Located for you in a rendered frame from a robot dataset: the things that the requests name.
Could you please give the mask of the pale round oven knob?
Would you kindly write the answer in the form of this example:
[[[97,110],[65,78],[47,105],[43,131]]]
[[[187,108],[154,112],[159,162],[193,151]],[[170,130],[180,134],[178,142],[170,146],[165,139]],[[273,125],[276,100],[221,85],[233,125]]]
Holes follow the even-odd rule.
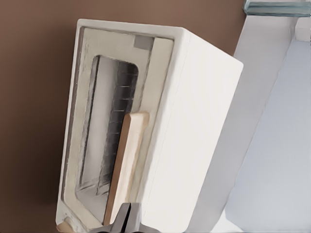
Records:
[[[63,222],[56,226],[56,229],[59,233],[75,233],[71,224],[71,219],[69,217],[66,217]]]

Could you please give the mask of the white oven body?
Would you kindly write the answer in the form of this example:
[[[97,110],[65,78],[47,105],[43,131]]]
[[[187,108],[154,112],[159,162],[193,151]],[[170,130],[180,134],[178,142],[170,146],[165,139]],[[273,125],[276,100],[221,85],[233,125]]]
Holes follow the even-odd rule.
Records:
[[[106,22],[125,23],[80,19],[77,31],[80,25]],[[172,28],[178,35],[155,146],[160,159],[155,180],[144,203],[126,202],[141,204],[142,224],[156,233],[188,228],[243,69],[197,35]]]

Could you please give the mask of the white oven door with window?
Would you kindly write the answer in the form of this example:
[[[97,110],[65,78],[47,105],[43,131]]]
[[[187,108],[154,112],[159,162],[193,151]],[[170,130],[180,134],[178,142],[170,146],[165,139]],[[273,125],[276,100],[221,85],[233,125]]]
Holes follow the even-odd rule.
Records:
[[[103,226],[123,119],[147,112],[129,202],[150,196],[159,163],[156,143],[172,76],[172,27],[110,23],[80,25],[70,87],[56,223],[75,233]]]

